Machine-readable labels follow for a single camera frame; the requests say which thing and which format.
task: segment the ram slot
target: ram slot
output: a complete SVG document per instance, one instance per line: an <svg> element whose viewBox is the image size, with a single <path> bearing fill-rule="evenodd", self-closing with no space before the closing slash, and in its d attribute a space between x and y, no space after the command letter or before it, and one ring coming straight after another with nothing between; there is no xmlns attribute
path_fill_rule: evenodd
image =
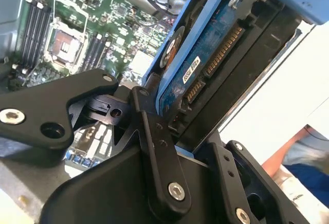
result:
<svg viewBox="0 0 329 224"><path fill-rule="evenodd" d="M96 50L98 48L98 44L100 44L100 40L95 38L94 43L90 46L90 52L89 55L86 55L86 58L83 62L82 70L81 71L87 71L89 64L91 63L91 60L94 58L94 55L96 53Z"/></svg>
<svg viewBox="0 0 329 224"><path fill-rule="evenodd" d="M30 47L27 53L27 62L28 62L28 67L32 68L33 67L33 52L35 51L36 44L38 42L38 32L40 31L40 24L42 22L43 18L43 5L41 3L38 3L36 6L37 9L37 14L36 14L36 19L35 19L35 24L33 25L33 31L32 34L30 35L31 37L31 43Z"/></svg>
<svg viewBox="0 0 329 224"><path fill-rule="evenodd" d="M91 40L90 43L89 43L89 46L88 46L87 52L86 52L86 54L85 54L84 61L83 61L82 65L81 65L81 67L80 67L80 72L83 72L83 69L85 68L86 63L87 63L87 58L89 57L90 52L91 52L91 50L92 50L93 45L95 44L95 42L96 42L96 36L94 35L93 38L92 38L92 40Z"/></svg>
<svg viewBox="0 0 329 224"><path fill-rule="evenodd" d="M27 17L27 22L26 22L25 32L23 37L23 44L21 48L22 63L24 67L27 66L26 56L30 46L30 34L32 33L33 23L35 22L37 12L38 12L38 8L36 7L36 2L32 1L30 3L30 11Z"/></svg>
<svg viewBox="0 0 329 224"><path fill-rule="evenodd" d="M101 60L104 48L105 48L106 40L103 40L100 44L98 44L97 50L95 51L95 57L93 58L92 62L89 64L88 70L96 68L98 62Z"/></svg>
<svg viewBox="0 0 329 224"><path fill-rule="evenodd" d="M40 30L38 32L38 37L36 40L36 46L34 48L34 52L31 58L32 61L32 67L35 67L37 62L38 62L38 58L40 56L40 51L41 51L41 47L42 47L42 43L43 43L43 39L45 37L46 31L48 29L48 25L50 23L50 8L49 7L45 7L42 10L42 18L41 18L41 23L40 23Z"/></svg>

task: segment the black metal bracket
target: black metal bracket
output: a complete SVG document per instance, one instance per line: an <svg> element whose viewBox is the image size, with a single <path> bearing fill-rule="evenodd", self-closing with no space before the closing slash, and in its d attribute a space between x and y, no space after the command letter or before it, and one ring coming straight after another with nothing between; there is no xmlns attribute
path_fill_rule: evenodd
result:
<svg viewBox="0 0 329 224"><path fill-rule="evenodd" d="M74 130L102 121L124 131L118 143L113 144L113 154L117 156L85 172L81 177L85 181L74 179L69 192L65 187L71 183L63 185L50 199L59 197L67 202L74 196L76 200L81 196L76 189L93 188L90 176L93 184L99 185L96 183L99 182L96 177L99 172L104 177L111 172L109 184L115 181L116 188L122 191L125 191L121 188L122 179L117 175L143 178L145 189L136 189L135 196L143 202L147 196L148 211L153 213L157 222L191 223L195 217L197 220L216 219L221 223L236 224L257 224L264 219L267 224L307 223L238 142L230 142L224 148L219 136L210 137L208 143L195 154L196 159L206 164L179 157L167 122L155 109L158 82L159 77L153 76L148 89L134 87L128 90L122 86L118 88L114 77L101 70L92 70L3 95L0 99L0 156L39 166L53 165L62 160L73 141ZM9 108L22 113L23 119L11 124L22 116L15 112L3 116ZM141 167L135 166L139 153ZM125 164L132 157L133 166ZM127 173L130 168L134 174L132 177ZM190 169L198 173L198 179ZM104 193L97 191L98 197L106 204L110 200L103 196L108 187L111 186L102 185ZM126 207L123 202L115 204ZM50 212L46 218L52 216L52 211L64 211L58 205L54 208L49 207L51 205L52 202L47 204L47 211ZM71 217L75 219L75 211L72 213Z"/></svg>
<svg viewBox="0 0 329 224"><path fill-rule="evenodd" d="M230 141L225 148L234 157L249 205L258 219L265 218L267 224L308 223L241 143Z"/></svg>
<svg viewBox="0 0 329 224"><path fill-rule="evenodd" d="M169 129L146 89L134 87L131 102L135 112L114 153L139 141L150 209L161 220L178 220L191 208L191 196Z"/></svg>
<svg viewBox="0 0 329 224"><path fill-rule="evenodd" d="M10 124L17 114L9 112L9 122L0 122L0 157L39 166L58 163L73 142L71 121L76 122L84 99L112 95L117 87L114 77L95 69L2 95L0 112L16 109L23 120Z"/></svg>

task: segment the black metal arm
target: black metal arm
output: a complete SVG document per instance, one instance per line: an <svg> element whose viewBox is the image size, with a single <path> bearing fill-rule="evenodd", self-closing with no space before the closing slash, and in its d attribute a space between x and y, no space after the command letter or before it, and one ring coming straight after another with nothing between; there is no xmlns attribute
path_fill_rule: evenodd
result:
<svg viewBox="0 0 329 224"><path fill-rule="evenodd" d="M81 127L123 131L115 156L61 185L40 223L307 223L241 144L217 137L198 161L177 155L155 110L158 81L130 91L92 70L1 96L5 159L52 166Z"/></svg>

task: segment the motherboard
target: motherboard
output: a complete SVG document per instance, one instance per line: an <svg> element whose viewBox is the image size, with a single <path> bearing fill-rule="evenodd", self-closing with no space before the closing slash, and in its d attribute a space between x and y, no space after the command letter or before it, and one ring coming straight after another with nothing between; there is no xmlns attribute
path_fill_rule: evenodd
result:
<svg viewBox="0 0 329 224"><path fill-rule="evenodd" d="M94 68L140 83L135 68L148 67L171 25L126 0L24 0L9 89ZM99 123L78 131L67 162L83 170L107 159L111 136Z"/></svg>

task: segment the barcode sticker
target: barcode sticker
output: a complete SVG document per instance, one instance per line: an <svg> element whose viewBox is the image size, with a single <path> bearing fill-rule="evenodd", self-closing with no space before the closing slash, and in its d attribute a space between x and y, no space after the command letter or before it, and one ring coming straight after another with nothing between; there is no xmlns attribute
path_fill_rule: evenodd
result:
<svg viewBox="0 0 329 224"><path fill-rule="evenodd" d="M197 66L200 64L200 62L201 62L201 60L200 60L199 56L197 56L195 58L195 60L192 62L189 69L187 69L187 71L185 72L185 74L183 76L183 83L184 84L186 84L186 82L188 81L188 79L190 78L190 76L192 75L194 70L197 68Z"/></svg>

